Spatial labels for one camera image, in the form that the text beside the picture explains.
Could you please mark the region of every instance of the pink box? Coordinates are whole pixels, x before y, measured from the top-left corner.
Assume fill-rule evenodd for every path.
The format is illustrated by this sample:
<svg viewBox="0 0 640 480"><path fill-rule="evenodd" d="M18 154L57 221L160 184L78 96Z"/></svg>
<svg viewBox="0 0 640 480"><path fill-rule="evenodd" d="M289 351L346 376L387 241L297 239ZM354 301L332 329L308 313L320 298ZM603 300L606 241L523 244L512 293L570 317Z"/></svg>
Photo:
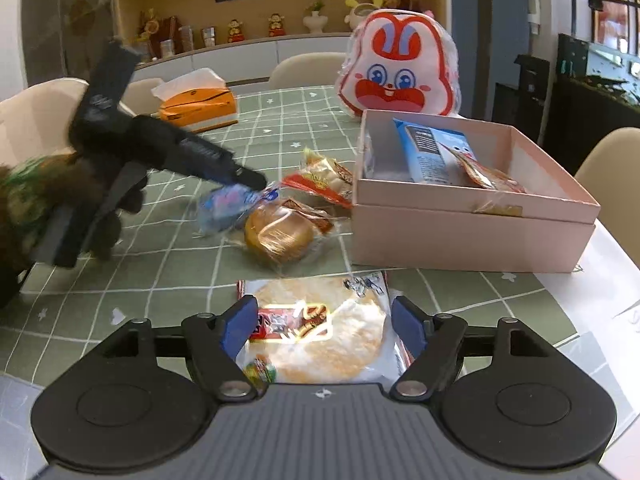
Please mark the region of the pink box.
<svg viewBox="0 0 640 480"><path fill-rule="evenodd" d="M509 174L529 193L412 182L393 118L464 133L480 163ZM365 176L367 134L374 167ZM353 186L356 264L572 272L595 229L600 205L512 126L367 110L358 147ZM475 212L495 205L521 208L522 217Z"/></svg>

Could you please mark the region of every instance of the table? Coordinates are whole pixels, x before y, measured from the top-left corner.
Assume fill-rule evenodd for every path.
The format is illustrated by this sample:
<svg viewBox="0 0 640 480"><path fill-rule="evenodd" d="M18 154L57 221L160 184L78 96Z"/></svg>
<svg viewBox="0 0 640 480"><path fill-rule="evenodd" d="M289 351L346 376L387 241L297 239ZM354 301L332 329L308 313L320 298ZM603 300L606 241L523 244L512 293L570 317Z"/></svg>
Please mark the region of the table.
<svg viewBox="0 0 640 480"><path fill-rule="evenodd" d="M332 88L249 94L240 96L238 104L238 124L204 136L235 152L239 162L263 171L269 180L294 171L305 146L353 165L360 127L340 110ZM194 198L211 188L212 184L196 178L152 173L142 211L121 216L124 229L112 261L85 258L72 270L37 265L21 297L0 311L0 372L5 372L4 378L0 376L0 396L5 390L0 397L0 443L3 431L5 435L12 431L15 448L9 454L3 451L4 459L0 457L0 476L5 480L22 480L25 471L30 476L36 467L31 457L39 451L34 450L30 436L25 437L27 444L20 444L15 428L23 427L29 434L28 409L39 388L126 320L148 317L154 326L173 326L199 312L220 313L236 300L238 280L276 277L221 236L193 236ZM318 200L313 203L331 209ZM610 260L622 259L626 265L622 250L603 227L598 229L598 236L604 238L592 240L593 244L612 248ZM596 256L586 254L585 259L597 260L602 254L599 246L597 250ZM340 236L324 248L322 258L299 266L294 275L367 272L369 268L351 262L350 251L346 222ZM618 408L618 435L637 410L610 370L596 336L565 306L571 303L567 298L561 300L562 306L556 299L571 286L585 290L580 280L594 283L586 274L578 276L586 270L578 270L575 279L429 269L387 269L387 273L390 288L403 291L430 314L453 312L469 324L485 326L495 326L503 316L523 320L610 392ZM467 358L464 371L477 370L489 361ZM187 373L178 359L159 358L159 364ZM3 429L4 420L11 426ZM12 465L5 465L9 472L2 470L2 460L11 461Z"/></svg>

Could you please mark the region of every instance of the dark marble wall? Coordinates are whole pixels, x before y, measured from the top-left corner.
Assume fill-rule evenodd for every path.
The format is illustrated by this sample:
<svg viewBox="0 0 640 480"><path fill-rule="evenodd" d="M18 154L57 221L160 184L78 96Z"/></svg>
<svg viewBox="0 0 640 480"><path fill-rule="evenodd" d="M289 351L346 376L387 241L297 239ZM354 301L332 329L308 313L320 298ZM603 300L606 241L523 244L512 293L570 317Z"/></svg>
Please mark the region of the dark marble wall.
<svg viewBox="0 0 640 480"><path fill-rule="evenodd" d="M88 79L113 36L111 0L22 0L22 44L29 85Z"/></svg>

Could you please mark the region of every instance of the red cartoon mouth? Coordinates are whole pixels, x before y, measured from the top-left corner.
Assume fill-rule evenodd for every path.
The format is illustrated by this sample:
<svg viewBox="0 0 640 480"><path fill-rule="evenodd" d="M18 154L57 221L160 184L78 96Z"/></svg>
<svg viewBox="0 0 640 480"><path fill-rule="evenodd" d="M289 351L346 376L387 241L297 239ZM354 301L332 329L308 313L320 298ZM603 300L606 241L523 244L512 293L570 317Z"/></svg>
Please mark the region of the red cartoon mouth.
<svg viewBox="0 0 640 480"><path fill-rule="evenodd" d="M417 88L385 89L369 79L356 83L356 99L371 110L420 112L424 108L424 94Z"/></svg>

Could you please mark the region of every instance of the blue candy wrapper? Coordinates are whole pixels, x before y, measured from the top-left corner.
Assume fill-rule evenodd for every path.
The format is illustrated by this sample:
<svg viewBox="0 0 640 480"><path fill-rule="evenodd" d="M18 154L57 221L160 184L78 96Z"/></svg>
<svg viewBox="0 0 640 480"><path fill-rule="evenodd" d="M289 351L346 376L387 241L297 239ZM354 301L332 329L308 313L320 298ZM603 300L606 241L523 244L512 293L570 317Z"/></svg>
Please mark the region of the blue candy wrapper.
<svg viewBox="0 0 640 480"><path fill-rule="evenodd" d="M233 227L258 201L271 193L277 195L277 190L270 187L255 192L242 184L233 184L204 194L198 201L200 232L212 234Z"/></svg>
<svg viewBox="0 0 640 480"><path fill-rule="evenodd" d="M409 174L414 182L444 186L472 186L464 168L444 146L476 160L464 134L437 130L394 119Z"/></svg>

